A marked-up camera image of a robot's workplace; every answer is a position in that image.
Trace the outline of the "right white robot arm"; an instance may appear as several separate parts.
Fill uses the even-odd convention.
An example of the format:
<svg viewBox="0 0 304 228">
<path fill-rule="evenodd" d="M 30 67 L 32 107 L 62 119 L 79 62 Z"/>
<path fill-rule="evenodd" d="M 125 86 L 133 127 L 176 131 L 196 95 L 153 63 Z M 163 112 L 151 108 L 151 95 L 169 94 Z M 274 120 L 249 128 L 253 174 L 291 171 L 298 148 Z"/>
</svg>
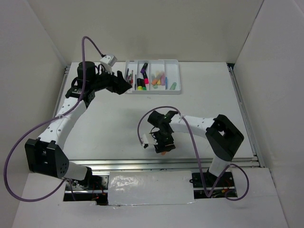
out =
<svg viewBox="0 0 304 228">
<path fill-rule="evenodd" d="M 218 186 L 224 180 L 222 171 L 232 162 L 241 146 L 244 136 L 240 130 L 225 116 L 219 114 L 216 118 L 198 118 L 181 116 L 177 111 L 161 114 L 153 111 L 148 117 L 150 123 L 158 131 L 143 135 L 144 148 L 153 145 L 156 153 L 174 150 L 172 134 L 192 132 L 208 140 L 215 156 L 207 171 L 208 183 Z"/>
</svg>

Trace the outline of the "yellow pastel highlighter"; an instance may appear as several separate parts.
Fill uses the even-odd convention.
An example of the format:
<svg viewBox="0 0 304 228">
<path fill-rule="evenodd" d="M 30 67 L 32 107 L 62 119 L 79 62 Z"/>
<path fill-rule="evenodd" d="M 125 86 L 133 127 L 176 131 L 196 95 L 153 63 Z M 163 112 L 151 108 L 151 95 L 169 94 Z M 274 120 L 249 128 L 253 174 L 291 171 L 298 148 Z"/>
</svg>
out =
<svg viewBox="0 0 304 228">
<path fill-rule="evenodd" d="M 152 77 L 158 77 L 160 73 L 162 73 L 162 71 L 157 70 L 152 73 Z"/>
</svg>

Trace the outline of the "black green-capped highlighter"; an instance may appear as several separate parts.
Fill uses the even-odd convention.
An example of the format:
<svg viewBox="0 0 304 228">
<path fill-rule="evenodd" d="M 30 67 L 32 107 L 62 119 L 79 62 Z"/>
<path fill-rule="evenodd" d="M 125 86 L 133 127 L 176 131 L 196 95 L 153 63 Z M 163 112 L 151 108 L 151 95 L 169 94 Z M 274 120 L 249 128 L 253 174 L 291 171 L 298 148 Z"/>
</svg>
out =
<svg viewBox="0 0 304 228">
<path fill-rule="evenodd" d="M 144 81 L 142 81 L 142 89 L 143 89 L 144 91 L 146 91 L 146 90 L 147 90 L 147 88 L 146 88 L 146 85 L 145 85 Z"/>
</svg>

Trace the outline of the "orange pastel long highlighter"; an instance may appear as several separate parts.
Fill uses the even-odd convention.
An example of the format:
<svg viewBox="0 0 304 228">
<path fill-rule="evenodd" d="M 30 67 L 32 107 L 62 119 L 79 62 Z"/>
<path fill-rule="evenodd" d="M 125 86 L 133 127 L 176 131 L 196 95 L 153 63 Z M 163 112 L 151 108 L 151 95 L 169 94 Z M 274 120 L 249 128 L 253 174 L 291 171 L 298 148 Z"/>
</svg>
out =
<svg viewBox="0 0 304 228">
<path fill-rule="evenodd" d="M 161 81 L 163 74 L 159 73 L 151 82 L 151 84 L 154 86 L 158 84 L 159 81 Z"/>
</svg>

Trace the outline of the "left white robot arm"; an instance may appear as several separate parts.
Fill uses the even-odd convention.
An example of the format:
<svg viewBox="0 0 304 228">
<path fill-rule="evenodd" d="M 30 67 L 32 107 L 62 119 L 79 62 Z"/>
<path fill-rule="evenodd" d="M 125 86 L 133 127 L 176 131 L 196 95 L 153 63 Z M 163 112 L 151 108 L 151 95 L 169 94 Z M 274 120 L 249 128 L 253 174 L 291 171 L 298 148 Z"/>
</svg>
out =
<svg viewBox="0 0 304 228">
<path fill-rule="evenodd" d="M 131 89 L 121 71 L 97 73 L 94 62 L 79 63 L 77 77 L 65 95 L 61 109 L 37 139 L 28 139 L 25 151 L 29 170 L 58 179 L 72 179 L 87 190 L 93 186 L 92 169 L 71 162 L 65 155 L 65 142 L 80 116 L 95 98 L 95 93 L 106 89 L 118 95 Z"/>
</svg>

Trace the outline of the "green pastel short highlighter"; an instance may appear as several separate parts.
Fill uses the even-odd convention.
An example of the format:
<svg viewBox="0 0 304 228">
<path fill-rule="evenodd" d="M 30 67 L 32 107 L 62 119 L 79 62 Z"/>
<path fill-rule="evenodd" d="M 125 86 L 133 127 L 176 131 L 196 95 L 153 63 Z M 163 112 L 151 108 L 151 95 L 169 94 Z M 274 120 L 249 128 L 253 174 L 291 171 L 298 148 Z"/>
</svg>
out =
<svg viewBox="0 0 304 228">
<path fill-rule="evenodd" d="M 170 90 L 175 90 L 176 86 L 177 86 L 176 82 L 172 83 L 172 85 L 170 86 Z"/>
</svg>

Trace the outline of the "blue pastel highlighter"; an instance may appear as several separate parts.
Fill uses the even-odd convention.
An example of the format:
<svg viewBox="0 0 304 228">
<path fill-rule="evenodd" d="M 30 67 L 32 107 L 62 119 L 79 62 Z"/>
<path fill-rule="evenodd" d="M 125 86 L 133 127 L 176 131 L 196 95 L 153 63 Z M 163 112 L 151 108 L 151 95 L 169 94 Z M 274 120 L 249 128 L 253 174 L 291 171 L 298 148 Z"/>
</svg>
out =
<svg viewBox="0 0 304 228">
<path fill-rule="evenodd" d="M 168 90 L 168 78 L 165 77 L 165 90 Z"/>
</svg>

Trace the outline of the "black pink-capped highlighter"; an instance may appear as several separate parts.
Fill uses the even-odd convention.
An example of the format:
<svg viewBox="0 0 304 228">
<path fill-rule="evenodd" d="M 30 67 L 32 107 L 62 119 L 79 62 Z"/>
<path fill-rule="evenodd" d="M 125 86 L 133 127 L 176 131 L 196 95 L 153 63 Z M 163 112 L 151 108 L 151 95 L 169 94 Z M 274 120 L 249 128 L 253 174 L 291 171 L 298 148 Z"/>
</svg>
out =
<svg viewBox="0 0 304 228">
<path fill-rule="evenodd" d="M 149 84 L 149 79 L 148 79 L 148 76 L 147 76 L 146 72 L 144 72 L 144 73 L 142 74 L 142 76 L 143 76 L 144 83 L 145 83 L 146 85 Z"/>
</svg>

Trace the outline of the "black purple-capped highlighter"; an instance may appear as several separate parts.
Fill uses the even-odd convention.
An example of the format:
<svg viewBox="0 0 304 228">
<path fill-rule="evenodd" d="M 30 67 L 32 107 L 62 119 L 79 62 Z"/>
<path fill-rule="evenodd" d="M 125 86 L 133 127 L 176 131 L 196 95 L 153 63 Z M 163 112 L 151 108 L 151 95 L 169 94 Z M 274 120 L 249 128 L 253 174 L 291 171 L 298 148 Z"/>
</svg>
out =
<svg viewBox="0 0 304 228">
<path fill-rule="evenodd" d="M 147 69 L 147 66 L 148 66 L 148 63 L 144 63 L 143 67 L 141 68 L 141 74 L 144 74 L 146 72 L 146 69 Z"/>
</svg>

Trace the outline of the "pink pastel highlighter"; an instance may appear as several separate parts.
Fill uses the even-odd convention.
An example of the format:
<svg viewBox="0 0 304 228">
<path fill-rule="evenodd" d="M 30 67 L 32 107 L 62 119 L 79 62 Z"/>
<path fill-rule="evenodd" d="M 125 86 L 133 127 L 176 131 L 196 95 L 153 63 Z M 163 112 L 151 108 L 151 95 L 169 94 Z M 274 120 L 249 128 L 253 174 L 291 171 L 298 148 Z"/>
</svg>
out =
<svg viewBox="0 0 304 228">
<path fill-rule="evenodd" d="M 165 74 L 163 73 L 161 76 L 161 85 L 165 85 Z"/>
</svg>

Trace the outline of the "black yellow-capped highlighter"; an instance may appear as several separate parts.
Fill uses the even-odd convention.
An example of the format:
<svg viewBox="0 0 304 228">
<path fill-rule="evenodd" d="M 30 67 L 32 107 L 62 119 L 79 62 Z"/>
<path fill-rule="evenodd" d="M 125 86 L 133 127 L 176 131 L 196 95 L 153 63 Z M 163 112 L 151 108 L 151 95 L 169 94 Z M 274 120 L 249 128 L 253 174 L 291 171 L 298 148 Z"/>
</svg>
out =
<svg viewBox="0 0 304 228">
<path fill-rule="evenodd" d="M 136 84 L 137 84 L 137 90 L 142 91 L 143 87 L 142 87 L 142 79 L 141 78 L 137 79 Z"/>
</svg>

